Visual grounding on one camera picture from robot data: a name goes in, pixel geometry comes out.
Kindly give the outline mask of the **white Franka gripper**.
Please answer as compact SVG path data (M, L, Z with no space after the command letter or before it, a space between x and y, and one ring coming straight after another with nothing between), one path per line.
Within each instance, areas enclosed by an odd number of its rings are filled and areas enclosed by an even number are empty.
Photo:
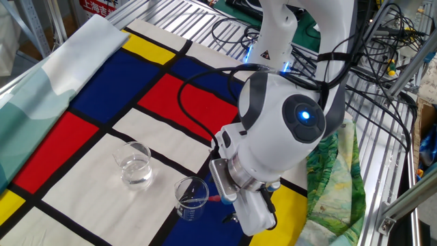
M223 219L223 223L239 222L243 233L247 236L263 232L277 224L259 191L240 190L234 208L235 212L228 214Z

